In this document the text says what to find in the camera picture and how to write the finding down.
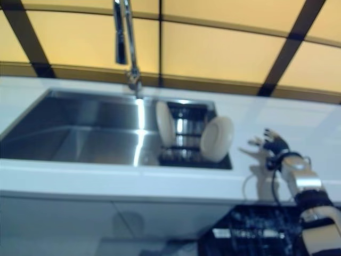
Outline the robot right hand black palm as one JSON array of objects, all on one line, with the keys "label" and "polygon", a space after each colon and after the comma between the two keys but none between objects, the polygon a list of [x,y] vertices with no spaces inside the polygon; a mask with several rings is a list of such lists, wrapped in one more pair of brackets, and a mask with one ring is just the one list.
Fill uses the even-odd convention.
[{"label": "robot right hand black palm", "polygon": [[273,157],[278,157],[290,151],[286,140],[272,129],[265,128],[263,138],[254,137],[248,140],[248,144],[267,151]]}]

